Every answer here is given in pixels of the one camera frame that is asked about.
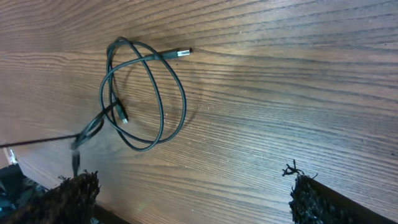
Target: black wire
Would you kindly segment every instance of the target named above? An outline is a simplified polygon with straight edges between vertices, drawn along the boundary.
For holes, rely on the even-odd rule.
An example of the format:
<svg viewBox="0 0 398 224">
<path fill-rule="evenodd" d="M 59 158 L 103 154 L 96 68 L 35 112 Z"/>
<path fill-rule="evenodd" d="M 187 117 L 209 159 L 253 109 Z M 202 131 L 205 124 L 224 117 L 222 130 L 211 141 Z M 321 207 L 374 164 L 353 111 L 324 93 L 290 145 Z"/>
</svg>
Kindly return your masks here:
<svg viewBox="0 0 398 224">
<path fill-rule="evenodd" d="M 128 62 L 124 62 L 120 65 L 113 67 L 112 61 L 113 61 L 113 57 L 117 51 L 117 48 L 120 46 L 123 46 L 123 45 L 129 46 L 134 51 L 134 53 L 137 55 L 137 59 L 130 60 Z M 150 71 L 148 65 L 146 64 L 146 60 L 153 60 L 154 58 L 152 56 L 143 57 L 139 53 L 139 51 L 137 50 L 135 45 L 138 45 L 138 46 L 141 46 L 141 47 L 144 47 L 144 48 L 150 50 L 152 52 L 153 56 L 156 57 L 156 60 L 160 60 L 165 65 L 167 70 L 173 76 L 173 78 L 174 78 L 175 82 L 177 83 L 177 86 L 181 92 L 182 115 L 181 115 L 180 123 L 177 126 L 176 130 L 169 137 L 164 138 L 164 139 L 161 139 L 163 130 L 164 130 L 164 111 L 163 111 L 162 99 L 160 97 L 159 89 L 156 85 L 154 76 L 152 75 L 152 72 Z M 112 44 L 110 44 L 108 46 L 108 48 L 106 49 L 106 55 L 107 55 L 106 75 L 105 75 L 103 81 L 101 82 L 101 86 L 99 87 L 99 105 L 100 105 L 102 111 L 83 129 L 83 131 L 81 133 L 74 134 L 74 135 L 68 135 L 68 136 L 61 136 L 61 137 L 57 137 L 57 138 L 38 139 L 38 140 L 33 140 L 33 141 L 24 141 L 24 142 L 15 142 L 15 143 L 11 143 L 11 144 L 3 144 L 3 145 L 0 145 L 0 148 L 11 147 L 11 146 L 21 146 L 21 145 L 26 145 L 26 144 L 34 144 L 34 143 L 47 142 L 47 141 L 58 141 L 58 140 L 68 139 L 68 138 L 75 138 L 75 141 L 71 145 L 71 148 L 73 150 L 75 150 L 79 146 L 81 146 L 84 142 L 91 139 L 95 134 L 97 134 L 101 130 L 101 128 L 104 125 L 104 117 L 116 129 L 116 131 L 120 135 L 121 139 L 131 149 L 133 149 L 135 151 L 146 151 L 146 150 L 153 148 L 158 143 L 163 143 L 163 142 L 166 142 L 166 141 L 169 141 L 170 139 L 172 139 L 181 130 L 183 122 L 185 120 L 185 116 L 187 113 L 187 98 L 185 96 L 185 92 L 183 90 L 182 84 L 181 84 L 180 80 L 178 79 L 177 75 L 175 74 L 175 72 L 173 71 L 173 69 L 171 68 L 171 66 L 152 47 L 150 47 L 144 43 L 141 43 L 141 42 L 129 41 L 124 37 L 118 37 Z M 147 71 L 150 81 L 152 82 L 152 86 L 154 87 L 155 95 L 157 98 L 157 103 L 159 106 L 159 114 L 160 114 L 159 133 L 153 141 L 141 139 L 132 134 L 129 134 L 128 132 L 126 132 L 125 130 L 123 130 L 122 128 L 120 128 L 118 126 L 118 124 L 116 122 L 116 118 L 114 116 L 113 108 L 117 104 L 121 104 L 121 102 L 119 101 L 118 97 L 116 96 L 116 94 L 113 90 L 114 73 L 115 73 L 115 71 L 119 70 L 120 68 L 126 67 L 128 65 L 132 65 L 137 62 L 141 62 L 143 64 L 145 70 Z M 103 92 L 104 92 L 104 86 L 105 86 L 106 82 L 108 82 L 108 85 L 109 85 L 109 106 L 107 106 L 105 108 Z M 131 139 L 134 139 L 136 141 L 147 143 L 149 145 L 147 147 L 143 147 L 143 148 L 135 147 L 127 140 L 126 136 Z"/>
</svg>

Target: black cable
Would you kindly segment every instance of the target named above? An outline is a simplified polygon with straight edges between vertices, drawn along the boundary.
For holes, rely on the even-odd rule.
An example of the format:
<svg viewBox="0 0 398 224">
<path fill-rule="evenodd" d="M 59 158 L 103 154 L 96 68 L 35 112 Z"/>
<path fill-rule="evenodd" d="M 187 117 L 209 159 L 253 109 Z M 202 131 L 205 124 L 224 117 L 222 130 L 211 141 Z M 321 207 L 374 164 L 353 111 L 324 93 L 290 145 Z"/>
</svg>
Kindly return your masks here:
<svg viewBox="0 0 398 224">
<path fill-rule="evenodd" d="M 123 46 L 123 45 L 129 46 L 134 51 L 134 53 L 137 55 L 137 59 L 130 60 L 128 62 L 124 62 L 124 63 L 122 63 L 120 65 L 117 65 L 117 66 L 113 67 L 112 66 L 113 57 L 114 57 L 117 49 L 120 46 Z M 138 46 L 146 48 L 147 50 L 152 52 L 152 55 L 148 55 L 148 56 L 143 57 L 139 53 L 139 51 L 137 50 L 135 45 L 138 45 Z M 104 118 L 106 118 L 112 124 L 112 126 L 116 129 L 116 131 L 120 135 L 121 139 L 131 149 L 133 149 L 135 151 L 141 151 L 141 152 L 142 151 L 146 151 L 146 150 L 152 149 L 158 143 L 163 143 L 163 142 L 169 141 L 175 135 L 177 135 L 177 133 L 182 128 L 183 122 L 185 120 L 185 115 L 187 113 L 187 98 L 185 96 L 185 92 L 184 92 L 184 89 L 182 87 L 182 84 L 181 84 L 180 80 L 178 79 L 177 75 L 175 74 L 175 72 L 173 71 L 171 66 L 166 62 L 166 60 L 167 59 L 173 59 L 173 58 L 179 58 L 181 56 L 189 55 L 189 54 L 190 54 L 190 50 L 178 50 L 178 49 L 169 50 L 167 52 L 157 52 L 152 47 L 150 47 L 150 46 L 148 46 L 148 45 L 146 45 L 144 43 L 136 42 L 136 41 L 129 41 L 129 40 L 127 40 L 124 37 L 118 37 L 106 49 L 106 56 L 107 56 L 107 60 L 106 60 L 106 75 L 105 75 L 104 79 L 101 82 L 101 86 L 99 87 L 99 105 L 100 105 L 102 111 L 83 129 L 83 131 L 81 133 L 74 134 L 74 135 L 68 135 L 68 136 L 61 136 L 61 137 L 57 137 L 57 138 L 47 138 L 47 139 L 38 139 L 38 140 L 33 140 L 33 141 L 24 141 L 24 142 L 15 142 L 15 143 L 10 143 L 10 144 L 3 144 L 3 145 L 0 145 L 0 148 L 11 147 L 11 146 L 21 146 L 21 145 L 34 144 L 34 143 L 39 143 L 39 142 L 58 141 L 58 140 L 62 140 L 62 139 L 75 138 L 75 141 L 71 145 L 71 149 L 72 150 L 76 150 L 76 149 L 78 149 L 79 146 L 81 146 L 83 143 L 87 142 L 89 139 L 91 139 L 95 134 L 97 134 L 101 130 L 101 128 L 104 125 Z M 148 65 L 146 63 L 147 61 L 150 61 L 150 60 L 159 60 L 165 65 L 165 67 L 167 68 L 167 70 L 170 72 L 170 74 L 173 76 L 175 82 L 177 83 L 177 86 L 180 89 L 181 97 L 182 97 L 182 115 L 181 115 L 180 123 L 177 126 L 176 130 L 169 137 L 164 138 L 164 139 L 161 139 L 162 134 L 163 134 L 163 129 L 164 129 L 164 111 L 163 111 L 162 99 L 160 97 L 159 89 L 158 89 L 158 87 L 156 85 L 154 76 L 152 75 L 152 72 L 150 71 L 150 69 L 149 69 L 149 67 L 148 67 Z M 157 103 L 158 103 L 158 106 L 159 106 L 159 114 L 160 114 L 159 133 L 158 133 L 158 135 L 156 136 L 156 138 L 153 141 L 141 139 L 141 138 L 136 137 L 136 136 L 134 136 L 132 134 L 129 134 L 127 131 L 125 131 L 122 128 L 120 128 L 120 126 L 117 124 L 116 118 L 114 116 L 114 110 L 113 109 L 115 108 L 116 112 L 119 115 L 119 118 L 121 120 L 123 120 L 123 122 L 127 122 L 127 120 L 128 120 L 126 110 L 125 110 L 123 104 L 121 103 L 121 101 L 116 96 L 116 94 L 115 94 L 115 92 L 113 90 L 114 73 L 117 70 L 119 70 L 120 68 L 126 67 L 128 65 L 132 65 L 132 64 L 137 63 L 137 62 L 141 62 L 143 64 L 145 70 L 147 71 L 148 76 L 150 78 L 150 81 L 152 82 L 152 86 L 154 87 L 155 95 L 156 95 L 156 98 L 157 98 Z M 105 105 L 104 105 L 104 98 L 103 98 L 103 92 L 104 92 L 104 87 L 105 87 L 106 82 L 108 82 L 108 86 L 109 86 L 109 106 L 107 106 L 107 107 L 105 107 Z M 135 147 L 127 140 L 126 137 L 134 139 L 136 141 L 147 143 L 149 145 L 147 147 L 143 147 L 143 148 Z M 74 172 L 76 171 L 75 170 L 75 166 L 76 166 L 75 163 L 76 162 L 73 162 Z"/>
</svg>

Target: usb connector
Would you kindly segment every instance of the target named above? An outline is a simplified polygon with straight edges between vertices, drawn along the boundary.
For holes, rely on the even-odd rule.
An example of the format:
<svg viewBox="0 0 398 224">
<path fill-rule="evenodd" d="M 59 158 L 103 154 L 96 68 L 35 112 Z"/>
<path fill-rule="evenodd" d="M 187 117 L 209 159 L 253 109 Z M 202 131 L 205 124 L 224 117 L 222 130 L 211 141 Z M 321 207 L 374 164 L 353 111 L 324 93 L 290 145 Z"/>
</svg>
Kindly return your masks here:
<svg viewBox="0 0 398 224">
<path fill-rule="evenodd" d="M 129 122 L 129 116 L 127 115 L 126 109 L 123 104 L 117 99 L 118 103 L 114 106 L 116 108 L 116 112 L 118 112 L 119 119 L 122 120 L 123 124 Z"/>
<path fill-rule="evenodd" d="M 182 57 L 182 56 L 187 56 L 191 54 L 191 49 L 188 50 L 180 50 L 177 52 L 177 56 Z"/>
<path fill-rule="evenodd" d="M 180 50 L 180 49 L 173 49 L 173 50 L 166 50 L 163 52 L 159 52 L 160 56 L 162 56 L 163 59 L 168 60 L 168 59 L 176 59 L 182 56 L 187 56 L 191 54 L 191 49 L 184 49 L 184 50 Z M 146 61 L 149 60 L 159 60 L 158 57 L 156 57 L 155 55 L 146 55 L 145 58 Z"/>
</svg>

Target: usb plug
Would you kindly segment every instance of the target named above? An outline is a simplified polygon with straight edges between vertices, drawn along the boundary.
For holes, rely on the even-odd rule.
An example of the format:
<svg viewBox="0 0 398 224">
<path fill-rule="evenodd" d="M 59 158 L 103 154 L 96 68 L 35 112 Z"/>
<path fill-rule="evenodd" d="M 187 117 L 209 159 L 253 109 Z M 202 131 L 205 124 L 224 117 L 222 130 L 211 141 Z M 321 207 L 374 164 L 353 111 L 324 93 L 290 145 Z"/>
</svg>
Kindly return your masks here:
<svg viewBox="0 0 398 224">
<path fill-rule="evenodd" d="M 126 109 L 123 106 L 122 102 L 117 99 L 118 103 L 114 106 L 116 108 L 116 112 L 118 112 L 119 119 L 122 120 L 124 124 L 129 122 L 129 116 L 127 115 Z"/>
<path fill-rule="evenodd" d="M 163 59 L 168 60 L 190 55 L 191 52 L 191 49 L 173 49 L 159 52 L 159 54 Z M 146 55 L 145 58 L 148 58 L 146 61 L 159 60 L 159 58 L 155 55 Z"/>
</svg>

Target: wood grain surface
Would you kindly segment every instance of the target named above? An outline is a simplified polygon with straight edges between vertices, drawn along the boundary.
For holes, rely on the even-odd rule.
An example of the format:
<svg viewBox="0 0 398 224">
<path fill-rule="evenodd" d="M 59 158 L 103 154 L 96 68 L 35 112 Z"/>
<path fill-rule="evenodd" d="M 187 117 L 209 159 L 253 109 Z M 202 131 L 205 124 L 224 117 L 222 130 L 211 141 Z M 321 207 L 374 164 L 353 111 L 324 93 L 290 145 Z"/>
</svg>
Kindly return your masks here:
<svg viewBox="0 0 398 224">
<path fill-rule="evenodd" d="M 296 159 L 398 222 L 397 21 L 398 2 L 380 0 L 3 0 L 0 140 L 81 131 L 100 112 L 105 49 L 118 36 L 159 51 L 192 47 L 169 62 L 188 100 L 174 139 L 137 153 L 106 123 L 81 147 L 82 169 L 98 170 L 99 204 L 131 223 L 291 223 L 294 178 L 281 174 Z M 115 61 L 132 58 L 121 49 Z M 181 99 L 162 64 L 149 65 L 165 136 Z M 154 138 L 142 65 L 116 83 L 131 119 L 123 128 Z M 72 176 L 69 147 L 14 151 L 25 175 L 52 188 Z"/>
</svg>

